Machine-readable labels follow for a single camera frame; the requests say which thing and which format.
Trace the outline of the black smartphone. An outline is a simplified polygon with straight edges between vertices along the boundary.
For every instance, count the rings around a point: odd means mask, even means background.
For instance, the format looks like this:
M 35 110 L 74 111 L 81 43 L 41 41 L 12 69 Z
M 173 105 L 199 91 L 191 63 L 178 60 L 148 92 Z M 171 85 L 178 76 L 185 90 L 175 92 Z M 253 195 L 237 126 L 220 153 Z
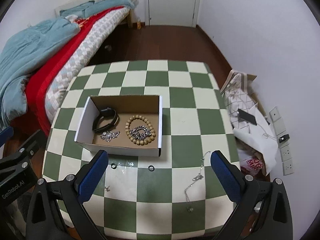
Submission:
M 254 126 L 257 126 L 255 116 L 243 111 L 242 109 L 238 109 L 238 119 L 239 121 L 245 121 L 250 124 L 253 124 Z

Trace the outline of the black charger plug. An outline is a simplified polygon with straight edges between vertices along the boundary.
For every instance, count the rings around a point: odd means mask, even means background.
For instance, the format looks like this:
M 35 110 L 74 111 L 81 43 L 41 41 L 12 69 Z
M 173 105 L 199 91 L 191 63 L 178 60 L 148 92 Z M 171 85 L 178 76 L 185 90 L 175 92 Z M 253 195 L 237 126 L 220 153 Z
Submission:
M 284 134 L 284 135 L 282 135 L 282 136 L 280 136 L 280 137 L 278 138 L 278 141 L 279 141 L 279 143 L 281 144 L 281 143 L 283 143 L 283 142 L 288 141 L 289 139 L 290 139 L 290 135 L 289 135 L 289 134 Z

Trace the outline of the white cardboard box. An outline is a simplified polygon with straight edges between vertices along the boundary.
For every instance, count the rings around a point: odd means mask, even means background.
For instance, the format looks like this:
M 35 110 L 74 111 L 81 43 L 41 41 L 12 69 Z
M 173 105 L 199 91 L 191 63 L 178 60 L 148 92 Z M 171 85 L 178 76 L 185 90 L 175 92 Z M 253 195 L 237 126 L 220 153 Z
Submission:
M 119 119 L 108 131 L 94 133 L 93 121 L 107 107 L 115 109 Z M 74 142 L 91 152 L 105 150 L 113 155 L 160 157 L 162 114 L 160 95 L 89 96 Z

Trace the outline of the white paper sheet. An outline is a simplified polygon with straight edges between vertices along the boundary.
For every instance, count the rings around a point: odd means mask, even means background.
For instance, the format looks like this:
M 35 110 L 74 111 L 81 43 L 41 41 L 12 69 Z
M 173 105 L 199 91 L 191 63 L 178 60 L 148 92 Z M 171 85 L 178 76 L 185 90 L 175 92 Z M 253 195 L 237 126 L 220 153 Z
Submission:
M 277 138 L 256 105 L 245 111 L 245 113 L 255 117 L 257 124 L 254 125 L 245 120 L 238 121 L 237 124 L 234 122 L 233 132 L 237 139 L 253 148 L 258 153 L 258 156 L 262 157 L 264 162 L 263 174 L 266 176 L 276 165 Z

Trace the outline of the orange bottle on floor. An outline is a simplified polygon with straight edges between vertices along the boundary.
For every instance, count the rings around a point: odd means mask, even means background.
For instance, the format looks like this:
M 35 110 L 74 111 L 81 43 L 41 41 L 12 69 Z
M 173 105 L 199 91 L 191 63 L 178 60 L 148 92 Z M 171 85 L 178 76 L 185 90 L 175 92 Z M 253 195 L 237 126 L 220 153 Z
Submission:
M 137 30 L 140 30 L 142 28 L 140 20 L 137 21 Z

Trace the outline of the white wall socket strip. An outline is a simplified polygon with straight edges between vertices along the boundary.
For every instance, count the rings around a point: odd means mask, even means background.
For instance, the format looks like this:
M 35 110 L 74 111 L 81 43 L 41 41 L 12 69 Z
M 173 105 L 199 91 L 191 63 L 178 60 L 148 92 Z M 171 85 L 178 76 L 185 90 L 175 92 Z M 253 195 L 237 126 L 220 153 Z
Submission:
M 283 175 L 287 176 L 289 174 L 293 174 L 293 161 L 289 143 L 290 135 L 287 132 L 286 126 L 284 124 L 284 119 L 281 117 L 277 106 L 270 110 L 269 115 L 280 150 Z

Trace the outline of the checkered patterned mattress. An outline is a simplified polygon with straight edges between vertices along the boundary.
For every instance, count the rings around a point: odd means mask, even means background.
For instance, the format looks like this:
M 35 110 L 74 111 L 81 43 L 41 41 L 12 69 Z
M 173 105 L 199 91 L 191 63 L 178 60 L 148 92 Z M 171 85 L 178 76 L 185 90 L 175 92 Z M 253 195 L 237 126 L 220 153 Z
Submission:
M 130 9 L 127 7 L 108 12 L 93 24 L 83 41 L 76 47 L 75 52 L 61 68 L 47 89 L 44 109 L 46 112 L 45 116 L 50 123 L 53 122 L 54 116 L 62 104 L 64 94 L 73 77 L 77 76 L 80 70 L 87 66 L 108 35 L 129 14 Z

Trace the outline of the white patterned tote bag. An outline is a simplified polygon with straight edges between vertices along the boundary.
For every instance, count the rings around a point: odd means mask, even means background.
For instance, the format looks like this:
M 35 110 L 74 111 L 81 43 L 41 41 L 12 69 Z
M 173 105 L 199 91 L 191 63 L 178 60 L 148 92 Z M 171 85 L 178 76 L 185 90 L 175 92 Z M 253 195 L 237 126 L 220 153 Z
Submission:
M 249 79 L 246 73 L 231 70 L 220 89 L 231 124 L 237 129 L 249 125 L 249 122 L 239 118 L 238 110 L 254 115 L 257 109 L 257 103 L 249 95 L 248 85 Z

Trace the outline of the red white plastic bag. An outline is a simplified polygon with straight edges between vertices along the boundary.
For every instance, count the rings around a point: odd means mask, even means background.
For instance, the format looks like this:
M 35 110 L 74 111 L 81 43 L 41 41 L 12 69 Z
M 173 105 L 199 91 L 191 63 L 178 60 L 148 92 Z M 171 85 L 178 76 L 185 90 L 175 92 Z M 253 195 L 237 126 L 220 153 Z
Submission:
M 242 172 L 252 176 L 256 176 L 260 171 L 263 172 L 265 168 L 262 160 L 246 152 L 239 153 L 239 161 Z

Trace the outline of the green white checkered tablecloth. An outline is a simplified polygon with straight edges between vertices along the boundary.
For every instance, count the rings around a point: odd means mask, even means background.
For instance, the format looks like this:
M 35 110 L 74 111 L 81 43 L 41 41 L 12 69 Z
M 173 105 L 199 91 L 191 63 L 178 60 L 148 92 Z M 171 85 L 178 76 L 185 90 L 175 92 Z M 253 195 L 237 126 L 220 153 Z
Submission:
M 104 149 L 108 167 L 84 207 L 106 236 L 185 239 L 217 233 L 234 210 L 210 165 L 234 165 L 235 137 L 209 67 L 123 61 L 84 67 L 53 120 L 42 174 L 75 174 Z

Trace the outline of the black smart band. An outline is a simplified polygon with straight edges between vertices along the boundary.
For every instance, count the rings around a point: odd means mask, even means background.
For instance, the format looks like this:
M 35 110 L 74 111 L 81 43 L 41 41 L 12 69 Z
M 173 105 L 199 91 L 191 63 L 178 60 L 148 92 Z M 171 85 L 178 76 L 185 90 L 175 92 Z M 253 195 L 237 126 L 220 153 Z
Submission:
M 107 107 L 99 112 L 92 125 L 94 133 L 103 133 L 113 128 L 119 119 L 115 109 Z

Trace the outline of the white door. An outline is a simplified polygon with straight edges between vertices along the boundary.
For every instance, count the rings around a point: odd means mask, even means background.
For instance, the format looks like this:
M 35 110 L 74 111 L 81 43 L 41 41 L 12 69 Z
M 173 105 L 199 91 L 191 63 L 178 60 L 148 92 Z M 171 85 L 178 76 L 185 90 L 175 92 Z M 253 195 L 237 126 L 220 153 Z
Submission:
M 200 0 L 144 0 L 146 25 L 196 27 Z

